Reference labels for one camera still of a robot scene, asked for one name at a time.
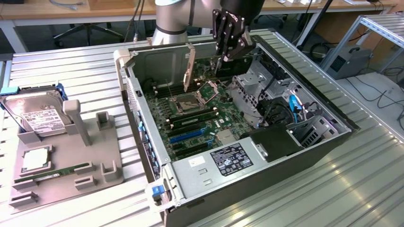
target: hard drive label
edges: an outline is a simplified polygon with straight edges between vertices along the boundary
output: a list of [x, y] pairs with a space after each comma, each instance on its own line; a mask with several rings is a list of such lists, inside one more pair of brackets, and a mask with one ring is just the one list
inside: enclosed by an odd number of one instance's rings
[[211, 156], [223, 176], [228, 176], [254, 165], [240, 143], [211, 152]]
[[64, 129], [62, 118], [55, 109], [23, 113], [22, 115], [36, 133]]

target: expansion card bracket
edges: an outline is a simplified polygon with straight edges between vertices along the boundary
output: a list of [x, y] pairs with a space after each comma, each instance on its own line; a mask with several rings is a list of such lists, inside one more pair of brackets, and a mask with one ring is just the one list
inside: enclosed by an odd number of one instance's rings
[[192, 81], [192, 71], [194, 71], [194, 64], [195, 64], [195, 46], [191, 43], [187, 43], [187, 46], [190, 48], [190, 60], [188, 60], [188, 65], [187, 65], [187, 71], [184, 74], [184, 91], [187, 92], [190, 83]]

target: blue pcie slot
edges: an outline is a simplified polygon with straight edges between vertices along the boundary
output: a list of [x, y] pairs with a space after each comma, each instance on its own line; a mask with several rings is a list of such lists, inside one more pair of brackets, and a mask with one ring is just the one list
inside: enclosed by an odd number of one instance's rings
[[204, 134], [204, 131], [206, 131], [207, 128], [203, 128], [200, 129], [199, 131], [195, 131], [195, 132], [191, 132], [186, 135], [182, 135], [182, 136], [178, 136], [175, 138], [171, 138], [170, 139], [170, 143], [176, 143], [176, 142], [180, 142], [183, 140], [187, 140], [190, 138], [194, 138], [194, 137], [198, 137], [198, 136], [202, 136]]

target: desk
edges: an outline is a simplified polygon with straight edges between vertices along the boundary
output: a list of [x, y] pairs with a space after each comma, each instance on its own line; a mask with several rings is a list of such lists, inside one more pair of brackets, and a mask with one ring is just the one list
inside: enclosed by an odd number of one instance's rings
[[4, 6], [4, 4], [3, 4], [3, 3], [0, 3], [0, 12], [2, 12], [2, 10], [3, 10], [3, 6]]
[[[323, 3], [314, 4], [311, 6], [308, 13], [314, 13], [314, 16], [298, 44], [302, 44], [314, 22], [319, 17], [324, 4], [326, 0]], [[392, 0], [383, 0], [383, 4], [384, 11], [382, 13], [387, 13], [392, 6], [396, 5]], [[300, 3], [292, 4], [286, 2], [284, 4], [280, 4], [274, 0], [267, 0], [260, 14], [298, 14], [304, 13], [307, 7], [307, 5]], [[27, 0], [26, 4], [22, 5], [6, 4], [0, 12], [3, 17], [3, 21], [0, 21], [0, 28], [3, 29], [15, 52], [27, 52], [27, 47], [15, 29], [16, 26], [128, 21], [134, 14], [134, 9], [90, 10], [88, 5], [78, 6], [78, 8], [78, 10], [66, 9], [52, 5], [47, 0]], [[346, 3], [344, 0], [334, 0], [327, 12], [372, 10], [375, 10], [374, 5], [352, 6]], [[146, 0], [142, 19], [156, 19], [155, 0]]]

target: pcie slot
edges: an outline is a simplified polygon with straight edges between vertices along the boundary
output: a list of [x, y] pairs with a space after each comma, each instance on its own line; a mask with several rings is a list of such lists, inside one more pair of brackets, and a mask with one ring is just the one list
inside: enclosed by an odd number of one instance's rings
[[174, 150], [182, 149], [183, 147], [184, 147], [184, 144], [182, 144], [182, 143], [178, 143], [178, 144], [172, 145]]
[[179, 150], [175, 153], [176, 153], [178, 156], [190, 155], [191, 153], [195, 153], [196, 151], [200, 151], [200, 150], [203, 150], [203, 149], [206, 149], [208, 147], [210, 147], [210, 143], [206, 142], [206, 143], [202, 143], [202, 144], [199, 144], [199, 145], [196, 145], [196, 146], [194, 146], [191, 148]]
[[187, 133], [186, 135], [171, 138], [170, 143], [176, 143], [176, 142], [180, 142], [183, 140], [191, 139], [194, 137], [202, 136], [204, 134], [206, 129], [207, 128], [203, 128], [199, 131], [195, 131], [195, 132]]
[[195, 131], [195, 130], [198, 130], [198, 129], [200, 129], [200, 128], [202, 128], [200, 125], [191, 125], [191, 126], [188, 126], [188, 127], [184, 127], [184, 128], [182, 128], [182, 129], [178, 129], [178, 130], [171, 131], [171, 132], [167, 134], [167, 136], [168, 136], [168, 137], [178, 136], [178, 135], [180, 135], [180, 134], [183, 134], [183, 133], [187, 133], [187, 132], [190, 132], [190, 131]]

